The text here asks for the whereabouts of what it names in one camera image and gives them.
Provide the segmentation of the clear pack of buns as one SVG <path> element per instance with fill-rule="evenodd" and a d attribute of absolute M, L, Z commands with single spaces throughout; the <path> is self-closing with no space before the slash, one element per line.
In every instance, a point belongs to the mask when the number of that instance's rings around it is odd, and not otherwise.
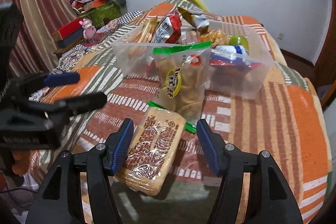
<path fill-rule="evenodd" d="M 151 18 L 144 21 L 141 27 L 141 31 L 131 40 L 136 44 L 148 44 L 151 42 L 154 32 L 158 25 L 158 18 Z M 145 46 L 131 46 L 128 51 L 128 57 L 141 56 L 146 52 Z"/>

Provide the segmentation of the pink plush toy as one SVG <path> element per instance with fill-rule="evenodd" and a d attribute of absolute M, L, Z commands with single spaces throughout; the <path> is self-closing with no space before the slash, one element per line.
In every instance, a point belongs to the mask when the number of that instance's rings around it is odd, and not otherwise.
<path fill-rule="evenodd" d="M 83 19 L 81 22 L 83 29 L 83 38 L 87 43 L 94 43 L 96 41 L 96 28 L 90 19 Z"/>

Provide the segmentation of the blue white snack bag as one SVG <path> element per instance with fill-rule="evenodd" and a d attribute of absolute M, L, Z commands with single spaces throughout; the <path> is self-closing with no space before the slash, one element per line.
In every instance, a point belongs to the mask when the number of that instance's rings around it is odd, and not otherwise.
<path fill-rule="evenodd" d="M 216 46 L 210 54 L 210 65 L 223 66 L 239 71 L 250 71 L 258 68 L 261 63 L 251 61 L 243 46 Z"/>

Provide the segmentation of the green-zip bag of crackers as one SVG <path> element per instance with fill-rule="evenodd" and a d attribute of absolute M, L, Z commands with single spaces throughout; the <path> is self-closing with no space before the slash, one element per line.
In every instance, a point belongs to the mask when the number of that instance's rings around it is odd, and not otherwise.
<path fill-rule="evenodd" d="M 149 105 L 180 114 L 192 134 L 202 114 L 210 54 L 211 42 L 153 49 L 160 86 Z"/>

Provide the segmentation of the small orange yellow snack pack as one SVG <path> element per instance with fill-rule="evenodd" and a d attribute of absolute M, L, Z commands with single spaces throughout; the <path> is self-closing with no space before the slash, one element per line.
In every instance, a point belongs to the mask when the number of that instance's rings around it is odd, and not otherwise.
<path fill-rule="evenodd" d="M 178 12 L 183 19 L 187 21 L 200 34 L 205 34 L 209 31 L 210 21 L 203 14 L 193 14 L 183 7 L 177 7 Z"/>

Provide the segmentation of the red striped curtain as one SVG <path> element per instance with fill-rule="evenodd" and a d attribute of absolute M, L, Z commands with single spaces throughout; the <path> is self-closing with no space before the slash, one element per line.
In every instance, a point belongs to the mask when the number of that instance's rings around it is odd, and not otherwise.
<path fill-rule="evenodd" d="M 58 64 L 52 34 L 76 18 L 70 0 L 1 0 L 13 2 L 24 17 L 10 57 L 15 76 L 51 71 Z"/>

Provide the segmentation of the pile of clutter with green box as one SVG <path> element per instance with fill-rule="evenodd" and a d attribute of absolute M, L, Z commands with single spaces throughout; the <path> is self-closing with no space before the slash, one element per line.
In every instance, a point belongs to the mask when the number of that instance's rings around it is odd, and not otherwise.
<path fill-rule="evenodd" d="M 126 0 L 70 0 L 80 18 L 89 19 L 96 28 L 119 18 L 126 9 Z"/>

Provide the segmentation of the gold-striped clear bread pack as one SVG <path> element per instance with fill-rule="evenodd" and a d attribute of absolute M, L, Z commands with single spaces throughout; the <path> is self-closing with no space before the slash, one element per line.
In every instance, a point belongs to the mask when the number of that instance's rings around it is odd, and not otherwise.
<path fill-rule="evenodd" d="M 211 48 L 216 48 L 217 46 L 227 46 L 229 44 L 227 35 L 221 30 L 213 30 L 207 32 L 206 34 L 200 34 L 199 40 L 200 42 L 211 42 Z"/>

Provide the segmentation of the red white snack packet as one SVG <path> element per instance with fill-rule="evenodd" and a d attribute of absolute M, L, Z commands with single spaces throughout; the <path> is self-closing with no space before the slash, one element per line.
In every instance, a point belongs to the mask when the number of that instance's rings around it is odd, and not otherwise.
<path fill-rule="evenodd" d="M 174 11 L 165 15 L 155 29 L 152 43 L 176 44 L 181 37 L 182 23 L 179 13 Z"/>

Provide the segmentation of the green jelly cup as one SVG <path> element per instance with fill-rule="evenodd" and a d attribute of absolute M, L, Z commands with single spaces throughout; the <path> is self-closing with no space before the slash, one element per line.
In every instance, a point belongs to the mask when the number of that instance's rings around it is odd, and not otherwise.
<path fill-rule="evenodd" d="M 245 36 L 233 35 L 229 39 L 229 45 L 231 46 L 243 46 L 247 53 L 249 53 L 249 43 Z"/>

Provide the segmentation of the brown printed bread loaf pack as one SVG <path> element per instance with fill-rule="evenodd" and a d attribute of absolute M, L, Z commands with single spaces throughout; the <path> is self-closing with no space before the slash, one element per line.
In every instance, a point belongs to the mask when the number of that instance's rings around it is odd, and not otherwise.
<path fill-rule="evenodd" d="M 135 191 L 158 195 L 174 162 L 185 125 L 180 114 L 149 107 L 115 178 Z"/>

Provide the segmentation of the red and black box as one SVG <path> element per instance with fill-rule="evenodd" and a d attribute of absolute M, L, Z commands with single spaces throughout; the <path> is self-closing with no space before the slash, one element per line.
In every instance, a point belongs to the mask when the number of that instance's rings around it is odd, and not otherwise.
<path fill-rule="evenodd" d="M 76 18 L 72 22 L 60 27 L 52 34 L 57 48 L 66 48 L 72 43 L 83 38 L 83 28 L 81 26 L 81 18 Z"/>

